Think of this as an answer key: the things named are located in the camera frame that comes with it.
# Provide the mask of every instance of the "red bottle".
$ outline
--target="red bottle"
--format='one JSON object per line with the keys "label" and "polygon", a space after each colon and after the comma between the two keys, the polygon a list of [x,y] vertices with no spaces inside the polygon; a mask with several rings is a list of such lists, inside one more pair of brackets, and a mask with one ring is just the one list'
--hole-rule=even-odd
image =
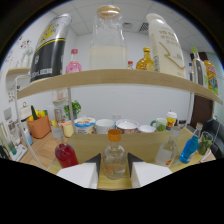
{"label": "red bottle", "polygon": [[54,132],[53,136],[57,139],[58,145],[55,148],[55,156],[62,168],[78,165],[75,150],[64,142],[64,135],[61,128],[58,132]]}

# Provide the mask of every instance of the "red liquid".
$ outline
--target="red liquid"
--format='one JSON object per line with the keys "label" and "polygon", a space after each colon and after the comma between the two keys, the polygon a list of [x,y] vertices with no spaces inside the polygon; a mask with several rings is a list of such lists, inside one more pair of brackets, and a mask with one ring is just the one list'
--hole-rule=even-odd
{"label": "red liquid", "polygon": [[78,165],[74,149],[68,144],[60,144],[55,148],[55,156],[62,168]]}

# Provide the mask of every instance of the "bag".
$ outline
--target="bag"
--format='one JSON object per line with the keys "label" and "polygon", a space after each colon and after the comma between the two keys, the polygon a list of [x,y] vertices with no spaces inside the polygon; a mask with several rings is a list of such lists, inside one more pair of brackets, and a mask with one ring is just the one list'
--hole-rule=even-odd
{"label": "bag", "polygon": [[9,159],[4,149],[7,150],[5,146],[0,145],[0,158]]}

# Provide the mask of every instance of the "orange lid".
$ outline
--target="orange lid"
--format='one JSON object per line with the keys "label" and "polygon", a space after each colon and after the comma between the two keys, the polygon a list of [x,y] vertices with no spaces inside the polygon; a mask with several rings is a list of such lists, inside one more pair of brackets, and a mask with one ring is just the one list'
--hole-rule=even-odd
{"label": "orange lid", "polygon": [[118,142],[121,140],[121,130],[119,129],[110,129],[108,131],[108,139],[111,142]]}

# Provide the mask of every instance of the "tin can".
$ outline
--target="tin can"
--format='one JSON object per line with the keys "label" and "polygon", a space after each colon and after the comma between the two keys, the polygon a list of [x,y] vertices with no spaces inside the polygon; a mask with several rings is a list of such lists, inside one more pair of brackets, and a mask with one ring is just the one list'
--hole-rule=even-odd
{"label": "tin can", "polygon": [[71,22],[72,16],[65,13],[45,27],[34,52],[30,83],[62,74],[65,41]]}
{"label": "tin can", "polygon": [[216,77],[215,66],[208,60],[205,60],[204,64],[208,77],[208,89],[218,95],[218,81]]}

